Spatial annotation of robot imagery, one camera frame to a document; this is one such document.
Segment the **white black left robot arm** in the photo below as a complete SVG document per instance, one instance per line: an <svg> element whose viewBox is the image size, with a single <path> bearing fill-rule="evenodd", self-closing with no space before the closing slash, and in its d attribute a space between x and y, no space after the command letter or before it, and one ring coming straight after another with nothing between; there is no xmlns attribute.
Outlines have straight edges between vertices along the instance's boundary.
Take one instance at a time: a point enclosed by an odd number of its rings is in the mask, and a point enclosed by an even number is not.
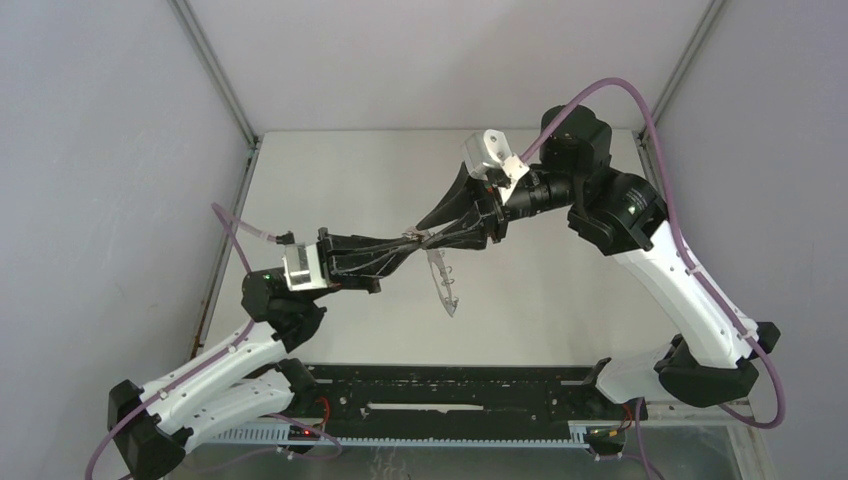
<svg viewBox="0 0 848 480"><path fill-rule="evenodd" d="M108 438L133 479L166 476L209 438L246 421L311 412L314 381L291 355L321 326L326 310L318 300L343 290L379 292L381 280L430 238L417 229L393 239L320 229L313 243L292 233L254 234L284 252L281 266L249 269L243 278L247 321L176 370L141 386L125 380L109 392Z"/></svg>

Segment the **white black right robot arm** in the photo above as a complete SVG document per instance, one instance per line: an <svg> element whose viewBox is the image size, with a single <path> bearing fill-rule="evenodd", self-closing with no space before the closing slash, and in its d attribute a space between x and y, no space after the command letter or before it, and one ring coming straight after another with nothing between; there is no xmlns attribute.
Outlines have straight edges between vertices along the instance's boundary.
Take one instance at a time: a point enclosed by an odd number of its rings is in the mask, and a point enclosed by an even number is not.
<svg viewBox="0 0 848 480"><path fill-rule="evenodd" d="M504 134L487 130L464 144L446 194L418 222L433 248L482 250L508 226L566 209L569 227L628 270L677 327L661 347L601 360L581 392L585 411L606 418L637 398L706 408L743 399L758 380L755 360L772 351L779 329L743 317L676 243L665 200L648 180L611 165L611 127L585 106L549 109L535 164Z"/></svg>

